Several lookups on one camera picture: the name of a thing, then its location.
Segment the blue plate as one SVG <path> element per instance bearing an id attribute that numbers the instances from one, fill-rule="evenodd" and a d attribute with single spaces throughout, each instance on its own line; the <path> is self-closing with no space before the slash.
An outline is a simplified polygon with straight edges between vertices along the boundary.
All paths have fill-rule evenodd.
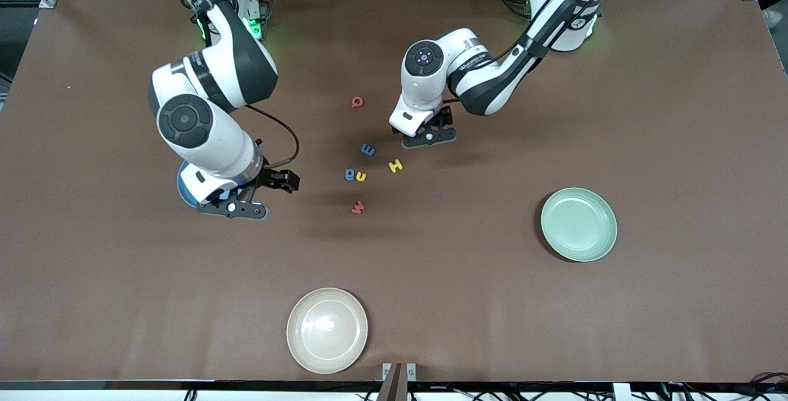
<path id="1" fill-rule="evenodd" d="M 199 203 L 197 199 L 194 198 L 193 194 L 189 191 L 188 187 L 186 187 L 183 179 L 181 177 L 181 173 L 189 167 L 189 162 L 183 160 L 181 163 L 177 175 L 175 176 L 175 186 L 177 187 L 177 191 L 179 193 L 180 198 L 186 202 L 189 207 L 195 208 Z"/>

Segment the beige plate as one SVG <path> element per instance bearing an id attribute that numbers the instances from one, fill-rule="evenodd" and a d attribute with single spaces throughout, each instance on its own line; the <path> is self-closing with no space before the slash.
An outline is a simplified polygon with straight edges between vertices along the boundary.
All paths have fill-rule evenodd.
<path id="1" fill-rule="evenodd" d="M 288 350 L 304 370 L 336 374 L 350 368 L 362 355 L 369 320 L 352 293 L 320 288 L 294 305 L 285 333 Z"/>

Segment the table edge rail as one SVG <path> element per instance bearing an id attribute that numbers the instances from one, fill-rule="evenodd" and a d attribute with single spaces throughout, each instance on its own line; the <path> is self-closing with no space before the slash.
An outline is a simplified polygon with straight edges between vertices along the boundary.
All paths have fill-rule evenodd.
<path id="1" fill-rule="evenodd" d="M 63 379 L 0 381 L 0 401 L 788 401 L 788 372 L 745 383 L 678 381 L 382 381 Z"/>

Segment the mint green plate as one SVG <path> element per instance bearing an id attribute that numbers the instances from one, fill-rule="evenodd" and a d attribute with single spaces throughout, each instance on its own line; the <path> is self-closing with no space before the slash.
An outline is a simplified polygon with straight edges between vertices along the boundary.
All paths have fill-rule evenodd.
<path id="1" fill-rule="evenodd" d="M 548 245 L 574 262 L 598 261 L 618 240 L 613 208 L 587 188 L 561 188 L 551 194 L 541 208 L 540 225 Z"/>

